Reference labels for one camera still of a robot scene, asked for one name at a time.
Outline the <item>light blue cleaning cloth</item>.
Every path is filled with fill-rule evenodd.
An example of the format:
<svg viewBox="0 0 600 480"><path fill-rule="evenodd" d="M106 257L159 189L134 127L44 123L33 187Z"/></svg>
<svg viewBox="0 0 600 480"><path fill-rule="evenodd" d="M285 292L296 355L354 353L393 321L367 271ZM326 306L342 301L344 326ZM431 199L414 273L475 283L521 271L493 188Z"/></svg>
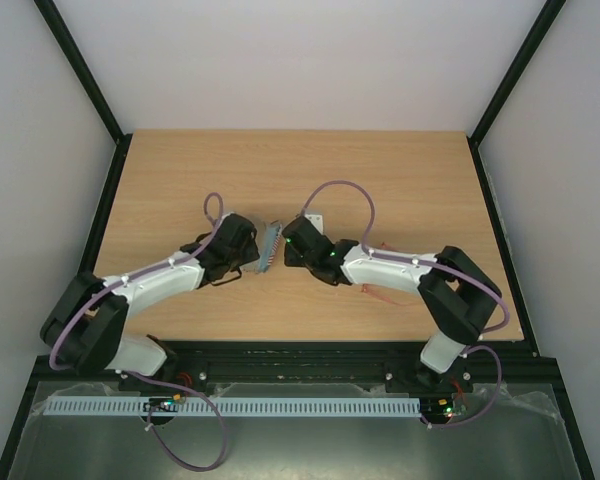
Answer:
<svg viewBox="0 0 600 480"><path fill-rule="evenodd" d="M261 273L265 273L273 263L273 259L278 248L279 231L279 224L270 224L265 230L261 258L259 263L259 271Z"/></svg>

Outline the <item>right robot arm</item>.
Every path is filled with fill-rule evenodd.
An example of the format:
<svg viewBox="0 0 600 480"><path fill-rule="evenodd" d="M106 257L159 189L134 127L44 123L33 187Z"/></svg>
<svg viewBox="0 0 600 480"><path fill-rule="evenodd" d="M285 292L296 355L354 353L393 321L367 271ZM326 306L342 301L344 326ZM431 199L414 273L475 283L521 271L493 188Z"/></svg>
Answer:
<svg viewBox="0 0 600 480"><path fill-rule="evenodd" d="M421 298L437 332L421 350L412 377L430 392L450 381L456 359L486 332L502 303L500 289L457 247L414 255L373 249L355 240L332 242L306 216L294 219L282 236L284 264L305 268L327 285L379 286Z"/></svg>

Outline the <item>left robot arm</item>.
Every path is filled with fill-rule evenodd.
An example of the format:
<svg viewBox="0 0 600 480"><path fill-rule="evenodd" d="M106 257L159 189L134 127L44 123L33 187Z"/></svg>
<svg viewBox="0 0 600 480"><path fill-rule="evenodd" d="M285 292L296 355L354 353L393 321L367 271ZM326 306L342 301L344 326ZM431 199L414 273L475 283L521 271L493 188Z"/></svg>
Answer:
<svg viewBox="0 0 600 480"><path fill-rule="evenodd" d="M220 286L228 274L241 277L241 268L260 257L256 235L251 220L231 212L160 262L104 278L77 274L40 330L50 367L155 375L168 361L166 348L150 335L125 335L126 321L172 296Z"/></svg>

